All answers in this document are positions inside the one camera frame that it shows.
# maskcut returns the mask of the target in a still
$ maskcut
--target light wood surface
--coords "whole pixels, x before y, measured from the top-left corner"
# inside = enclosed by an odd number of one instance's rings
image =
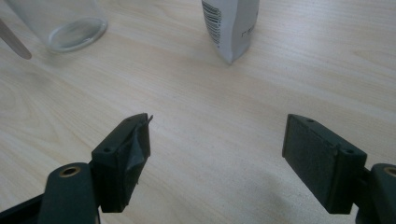
[[[103,223],[354,223],[331,216],[281,157],[289,113],[315,119],[375,163],[396,163],[396,2],[261,1],[250,50],[215,52],[201,2],[100,0],[109,26],[48,53],[7,5],[33,58],[0,42],[0,210],[147,112],[152,155],[130,205]]]

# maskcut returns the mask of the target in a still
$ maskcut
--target glass cup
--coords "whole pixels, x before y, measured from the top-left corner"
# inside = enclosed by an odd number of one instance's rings
[[[107,20],[96,0],[6,0],[49,51],[81,49],[97,40]]]

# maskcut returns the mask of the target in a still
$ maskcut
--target white bottle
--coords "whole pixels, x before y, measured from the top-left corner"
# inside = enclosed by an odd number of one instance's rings
[[[260,0],[202,0],[207,31],[227,63],[248,50],[259,3]]]

